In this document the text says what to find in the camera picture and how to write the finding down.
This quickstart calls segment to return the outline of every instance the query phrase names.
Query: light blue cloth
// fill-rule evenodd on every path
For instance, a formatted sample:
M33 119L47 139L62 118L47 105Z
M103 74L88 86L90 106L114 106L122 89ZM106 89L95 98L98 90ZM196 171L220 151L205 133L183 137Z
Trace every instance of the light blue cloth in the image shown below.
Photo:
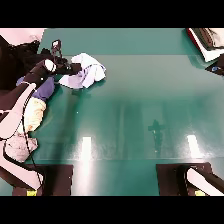
M18 79L16 86L18 86L22 81L24 77L21 77ZM32 97L38 98L40 100L43 100L46 102L48 98L53 94L54 92L54 78L49 77L38 89L37 92L34 92Z

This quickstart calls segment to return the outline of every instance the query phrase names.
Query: green table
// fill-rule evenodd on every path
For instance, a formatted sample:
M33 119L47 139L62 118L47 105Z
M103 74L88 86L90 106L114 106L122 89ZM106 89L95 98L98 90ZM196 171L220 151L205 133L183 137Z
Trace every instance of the green table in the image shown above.
M72 195L159 195L157 163L208 161L224 178L224 82L184 29L47 29L39 50L55 39L107 68L89 89L56 86L32 133L36 163L74 165Z

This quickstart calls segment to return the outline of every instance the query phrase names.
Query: yellow cloth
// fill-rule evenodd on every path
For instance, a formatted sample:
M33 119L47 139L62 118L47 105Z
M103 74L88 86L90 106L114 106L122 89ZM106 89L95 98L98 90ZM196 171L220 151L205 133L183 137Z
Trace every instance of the yellow cloth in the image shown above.
M45 109L46 103L44 101L34 97L30 98L24 114L24 126L26 133L28 131L34 131L39 127L43 119ZM19 125L18 132L23 134L22 121Z

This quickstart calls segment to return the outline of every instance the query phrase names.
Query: black mat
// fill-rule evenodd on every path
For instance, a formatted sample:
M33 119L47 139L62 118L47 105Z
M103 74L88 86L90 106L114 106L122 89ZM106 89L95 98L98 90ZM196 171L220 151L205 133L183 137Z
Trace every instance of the black mat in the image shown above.
M46 172L44 191L38 189L37 196L70 196L73 165L37 165ZM27 189L14 187L12 196L27 196Z
M180 165L195 166L205 172L212 173L210 163L156 164L160 196L180 196L176 180L176 168ZM196 190L193 186L189 186L189 195L195 196Z

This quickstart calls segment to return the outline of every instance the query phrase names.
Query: red cloth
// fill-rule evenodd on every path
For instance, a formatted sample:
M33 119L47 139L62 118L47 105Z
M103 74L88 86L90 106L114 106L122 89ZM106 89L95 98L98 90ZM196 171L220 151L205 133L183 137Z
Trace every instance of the red cloth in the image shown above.
M186 28L187 31L187 35L190 37L191 41L193 42L193 44L198 48L198 50L201 52L200 47L198 46L196 40L194 39L193 34L191 33L189 28Z

